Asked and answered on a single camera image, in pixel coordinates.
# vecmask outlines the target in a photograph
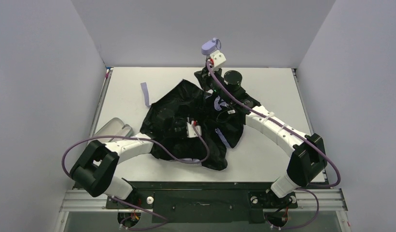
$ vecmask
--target white table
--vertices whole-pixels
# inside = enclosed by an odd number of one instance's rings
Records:
[[[116,67],[111,75],[96,131],[118,117],[139,132],[148,107],[140,83],[146,82],[150,103],[173,89],[182,79],[199,86],[194,72],[202,68]],[[242,87],[269,111],[310,134],[306,114],[291,69],[234,68],[243,76]],[[273,141],[245,127],[240,142],[226,154],[228,167],[214,171],[200,164],[155,159],[144,154],[117,166],[115,174],[128,181],[273,182],[286,172],[289,157]],[[314,182],[324,182],[320,173]]]

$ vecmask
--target gray wall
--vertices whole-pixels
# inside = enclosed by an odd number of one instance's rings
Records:
[[[297,67],[335,0],[72,0],[112,66],[202,66],[216,36],[229,67]]]
[[[396,0],[337,0],[297,74],[353,231],[396,231]]]
[[[69,0],[0,1],[0,232],[53,230],[104,74]]]

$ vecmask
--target black fabric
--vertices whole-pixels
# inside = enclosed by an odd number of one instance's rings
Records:
[[[243,124],[236,114],[228,115],[214,109],[217,94],[205,98],[206,93],[193,83],[183,80],[168,94],[151,105],[140,132],[148,134],[161,143],[168,151],[179,159],[203,159],[207,152],[199,138],[185,138],[182,128],[187,117],[197,120],[201,126],[202,138],[210,149],[210,157],[202,166],[223,170],[227,167],[226,147],[215,129],[218,128],[231,147],[235,147],[242,136]],[[154,145],[151,154],[157,159],[172,160],[162,148]]]

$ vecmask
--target purple cable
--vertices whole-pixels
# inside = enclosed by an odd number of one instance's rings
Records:
[[[316,199],[316,213],[314,214],[314,216],[309,221],[307,221],[306,223],[303,223],[302,225],[290,226],[290,227],[284,227],[284,228],[281,227],[281,230],[291,230],[291,229],[299,229],[299,228],[305,227],[305,226],[311,224],[317,218],[317,216],[319,215],[319,200],[317,199],[316,194],[314,194],[312,191],[309,191],[307,189],[302,189],[302,188],[298,189],[297,188],[297,190],[305,191],[305,192],[308,192],[308,193],[313,195],[313,197]]]
[[[73,148],[75,148],[76,146],[85,143],[87,141],[90,140],[95,140],[95,139],[104,139],[104,138],[117,138],[117,139],[126,139],[126,140],[141,140],[141,141],[148,141],[148,142],[152,142],[156,145],[158,145],[160,148],[162,148],[169,156],[171,156],[174,160],[181,162],[181,163],[186,163],[186,164],[195,164],[195,163],[202,163],[204,161],[206,161],[209,156],[210,156],[210,149],[207,145],[207,143],[204,141],[204,139],[202,138],[202,136],[198,133],[197,129],[195,128],[195,125],[192,126],[192,128],[194,129],[195,133],[198,135],[198,138],[201,140],[202,144],[204,144],[205,149],[207,150],[207,156],[204,159],[201,159],[199,161],[189,161],[189,160],[182,160],[179,159],[177,157],[175,157],[173,154],[171,154],[162,144],[160,144],[157,141],[154,141],[152,139],[146,139],[146,138],[133,138],[133,137],[125,137],[125,136],[118,136],[118,135],[102,135],[102,136],[94,136],[92,138],[88,138],[88,139],[83,139],[81,141],[76,142],[75,144],[71,145],[69,148],[67,148],[67,150],[64,152],[63,157],[61,158],[61,167],[63,168],[64,173],[71,178],[69,172],[66,169],[66,165],[65,165],[65,160],[66,160],[66,156],[67,153],[70,152],[70,150],[72,150]]]
[[[129,231],[146,231],[146,230],[150,230],[150,229],[154,229],[154,228],[163,226],[163,225],[165,225],[165,224],[168,223],[168,219],[167,219],[166,217],[163,217],[163,216],[161,216],[161,215],[159,215],[159,214],[157,214],[157,213],[154,213],[154,212],[152,212],[152,211],[143,209],[143,208],[138,207],[138,206],[136,206],[136,205],[127,203],[127,202],[125,202],[125,201],[123,201],[123,200],[121,200],[121,199],[118,199],[118,198],[116,198],[116,197],[112,197],[112,199],[113,199],[113,200],[116,200],[116,201],[118,201],[118,202],[120,202],[121,204],[125,204],[125,205],[130,206],[130,207],[132,207],[132,208],[134,208],[134,209],[139,209],[139,210],[141,210],[141,211],[144,211],[144,212],[146,212],[146,213],[149,213],[149,214],[151,214],[151,215],[153,215],[153,216],[156,216],[156,217],[159,217],[159,218],[162,218],[162,219],[165,220],[165,222],[163,222],[163,223],[160,223],[160,224],[154,225],[154,226],[150,226],[150,227],[146,227],[146,228],[128,228]],[[124,225],[124,222],[125,222],[126,220],[130,219],[130,218],[131,218],[131,216],[126,217],[125,219],[121,220],[120,225]]]
[[[221,82],[218,80],[218,78],[215,77],[215,74],[213,73],[212,69],[211,69],[211,62],[207,61],[207,69],[211,74],[211,77],[213,78],[213,80],[217,83],[217,85],[224,91],[224,93],[226,93],[226,95],[228,95],[228,97],[230,97],[234,102],[236,102],[236,104],[242,106],[243,108],[249,110],[250,112],[261,116],[261,117],[266,117],[266,115],[261,114],[260,112],[253,110],[251,107],[248,107],[246,105],[244,105],[242,102],[238,101],[231,93],[228,92],[228,90],[221,84]],[[311,187],[315,187],[315,188],[330,188],[330,187],[334,187],[337,186],[340,183],[340,172],[338,170],[338,168],[336,167],[336,165],[333,163],[333,161],[331,161],[329,159],[329,157],[327,157],[321,150],[319,150],[314,144],[312,144],[311,142],[309,142],[306,138],[302,137],[301,135],[299,135],[298,133],[295,133],[294,131],[290,130],[287,127],[284,127],[281,123],[279,123],[278,121],[276,121],[273,118],[268,118],[268,120],[270,120],[271,122],[275,123],[276,125],[278,125],[279,127],[282,127],[285,131],[292,133],[293,135],[295,135],[297,138],[301,139],[302,141],[304,141],[305,143],[307,143],[309,146],[311,146],[319,155],[321,155],[335,170],[336,172],[336,176],[337,176],[337,181],[334,184],[329,184],[329,185],[316,185],[316,184],[308,184],[308,186]]]

